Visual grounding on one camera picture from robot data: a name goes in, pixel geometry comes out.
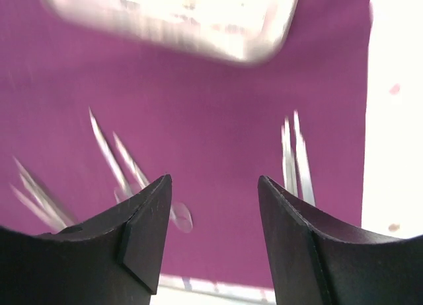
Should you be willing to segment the aluminium front rail frame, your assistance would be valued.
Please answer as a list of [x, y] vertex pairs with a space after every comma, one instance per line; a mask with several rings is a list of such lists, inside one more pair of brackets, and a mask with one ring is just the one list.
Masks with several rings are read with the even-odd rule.
[[159, 285], [161, 287], [175, 288], [198, 294], [233, 298], [240, 301], [259, 302], [263, 304], [276, 303], [275, 292], [270, 288], [212, 282], [192, 277], [172, 275], [160, 275]]

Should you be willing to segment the steel instrument tray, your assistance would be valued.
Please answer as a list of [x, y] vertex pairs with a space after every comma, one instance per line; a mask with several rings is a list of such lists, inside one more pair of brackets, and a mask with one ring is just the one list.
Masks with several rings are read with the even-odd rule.
[[228, 62], [266, 61], [299, 0], [41, 0], [62, 19]]

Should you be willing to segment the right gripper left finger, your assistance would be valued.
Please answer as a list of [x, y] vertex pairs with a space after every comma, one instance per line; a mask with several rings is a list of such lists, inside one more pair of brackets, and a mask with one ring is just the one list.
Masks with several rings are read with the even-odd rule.
[[56, 234], [1, 229], [2, 304], [148, 304], [157, 293], [172, 199], [164, 175]]

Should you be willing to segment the thin steel forceps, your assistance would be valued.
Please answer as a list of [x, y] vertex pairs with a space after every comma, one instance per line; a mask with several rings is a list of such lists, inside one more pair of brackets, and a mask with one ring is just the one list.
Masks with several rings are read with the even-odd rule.
[[60, 221], [63, 221], [67, 227], [76, 225], [77, 218], [71, 214], [64, 205], [62, 205], [57, 199], [51, 197], [46, 190], [34, 179], [29, 171], [20, 163], [20, 161], [13, 157], [17, 169], [19, 171], [20, 180], [24, 188], [32, 196], [31, 200], [37, 204], [40, 208], [46, 210], [46, 212], [52, 217], [57, 217]]

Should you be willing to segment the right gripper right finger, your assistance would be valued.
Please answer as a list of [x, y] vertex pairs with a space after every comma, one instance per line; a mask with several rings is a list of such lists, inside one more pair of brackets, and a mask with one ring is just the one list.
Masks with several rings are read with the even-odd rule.
[[422, 237], [343, 222], [261, 176], [258, 201], [276, 302], [420, 305]]

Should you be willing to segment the purple cloth wrap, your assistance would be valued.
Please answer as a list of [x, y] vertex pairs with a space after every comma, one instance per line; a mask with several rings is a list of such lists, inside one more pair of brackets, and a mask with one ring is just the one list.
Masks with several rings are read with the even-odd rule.
[[150, 179], [170, 174], [194, 221], [171, 226], [162, 270], [269, 287], [261, 175], [282, 180], [280, 128], [298, 111], [318, 207], [360, 225], [369, 0], [299, 0], [270, 61], [227, 65], [1, 0], [1, 224], [47, 231], [13, 194], [22, 163], [79, 220], [115, 203], [89, 116]]

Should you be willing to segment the steel tweezers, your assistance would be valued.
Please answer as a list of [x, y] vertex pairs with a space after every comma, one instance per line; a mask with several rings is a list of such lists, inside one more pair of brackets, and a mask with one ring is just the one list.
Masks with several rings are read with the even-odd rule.
[[294, 196], [298, 196], [297, 174], [295, 170], [295, 159], [291, 147], [291, 135], [289, 128], [289, 120], [285, 118], [283, 126], [281, 126], [281, 142], [282, 142], [282, 172], [284, 179], [284, 188]]
[[303, 200], [312, 206], [316, 206], [307, 148], [301, 133], [299, 115], [297, 110], [293, 112], [294, 132], [295, 132], [295, 153], [298, 168], [299, 181]]
[[17, 199], [52, 230], [59, 232], [66, 227], [63, 221], [60, 221], [57, 217], [52, 217], [49, 215], [45, 209], [40, 208], [37, 204], [29, 200], [29, 198], [21, 191], [19, 191], [15, 186], [10, 185], [10, 187]]

